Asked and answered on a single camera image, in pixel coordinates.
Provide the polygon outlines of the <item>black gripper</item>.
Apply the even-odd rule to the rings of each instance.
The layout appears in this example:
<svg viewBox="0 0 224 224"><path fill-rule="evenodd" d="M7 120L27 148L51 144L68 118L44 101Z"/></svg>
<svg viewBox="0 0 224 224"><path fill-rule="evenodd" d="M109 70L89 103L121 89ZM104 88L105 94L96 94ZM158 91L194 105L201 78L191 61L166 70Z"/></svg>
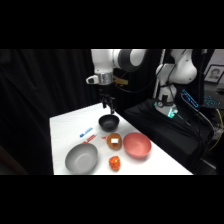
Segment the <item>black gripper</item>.
<svg viewBox="0 0 224 224"><path fill-rule="evenodd" d="M115 111L115 107L114 107L114 97L111 97L113 93L113 85L109 84L109 85L100 85L99 86L99 95L102 98L102 104L103 104L103 108L105 109L107 106L107 98L109 97L109 107L110 107L110 113L113 115L114 111Z"/></svg>

